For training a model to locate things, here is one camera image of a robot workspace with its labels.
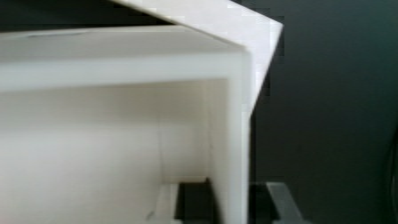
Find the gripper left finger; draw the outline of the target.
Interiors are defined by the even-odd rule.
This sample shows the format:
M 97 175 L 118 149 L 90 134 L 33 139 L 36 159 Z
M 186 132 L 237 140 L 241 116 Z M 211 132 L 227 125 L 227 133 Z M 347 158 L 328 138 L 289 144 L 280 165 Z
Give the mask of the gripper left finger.
M 175 218 L 184 224 L 214 224 L 214 194 L 211 183 L 182 183 Z

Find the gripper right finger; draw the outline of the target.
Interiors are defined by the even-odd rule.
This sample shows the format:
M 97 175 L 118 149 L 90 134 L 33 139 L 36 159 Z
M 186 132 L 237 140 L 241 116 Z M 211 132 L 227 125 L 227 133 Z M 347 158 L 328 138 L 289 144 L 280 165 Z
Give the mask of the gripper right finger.
M 310 224 L 283 182 L 253 186 L 253 224 Z

